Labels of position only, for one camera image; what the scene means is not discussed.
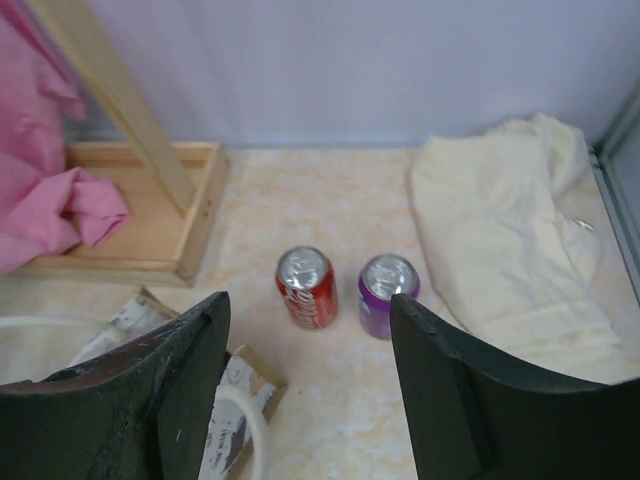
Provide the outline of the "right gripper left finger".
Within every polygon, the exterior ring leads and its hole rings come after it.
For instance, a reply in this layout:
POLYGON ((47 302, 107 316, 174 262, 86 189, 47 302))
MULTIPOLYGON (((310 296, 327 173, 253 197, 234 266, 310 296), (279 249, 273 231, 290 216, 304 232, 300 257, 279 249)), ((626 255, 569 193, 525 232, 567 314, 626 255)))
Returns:
POLYGON ((3 385, 2 478, 197 478, 230 319, 216 292, 92 360, 3 385))

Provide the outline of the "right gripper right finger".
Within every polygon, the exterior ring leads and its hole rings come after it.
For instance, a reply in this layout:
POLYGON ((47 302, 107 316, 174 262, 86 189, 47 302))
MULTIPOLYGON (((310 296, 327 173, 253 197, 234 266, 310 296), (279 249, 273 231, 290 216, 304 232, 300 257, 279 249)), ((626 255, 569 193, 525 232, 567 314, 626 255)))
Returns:
POLYGON ((638 380, 538 367, 406 294, 392 297, 390 326, 419 478, 638 478, 638 380))

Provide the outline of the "purple can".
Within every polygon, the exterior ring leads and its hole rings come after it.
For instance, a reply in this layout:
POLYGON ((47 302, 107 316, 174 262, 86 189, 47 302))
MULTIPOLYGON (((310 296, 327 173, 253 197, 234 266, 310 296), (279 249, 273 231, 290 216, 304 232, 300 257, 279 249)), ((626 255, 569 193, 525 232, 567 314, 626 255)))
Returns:
POLYGON ((384 253, 371 258, 358 278, 359 317, 362 328, 380 340, 391 339, 389 313, 391 298, 406 294, 416 299, 420 277, 405 257, 384 253))

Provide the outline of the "red can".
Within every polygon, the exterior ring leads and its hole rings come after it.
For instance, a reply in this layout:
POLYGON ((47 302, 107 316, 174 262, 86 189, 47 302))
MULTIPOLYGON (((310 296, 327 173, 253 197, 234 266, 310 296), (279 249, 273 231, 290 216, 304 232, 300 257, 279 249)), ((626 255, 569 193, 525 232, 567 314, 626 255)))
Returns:
POLYGON ((276 286, 292 321, 307 330, 328 327, 338 314, 334 269, 315 247, 296 246, 279 259, 276 286))

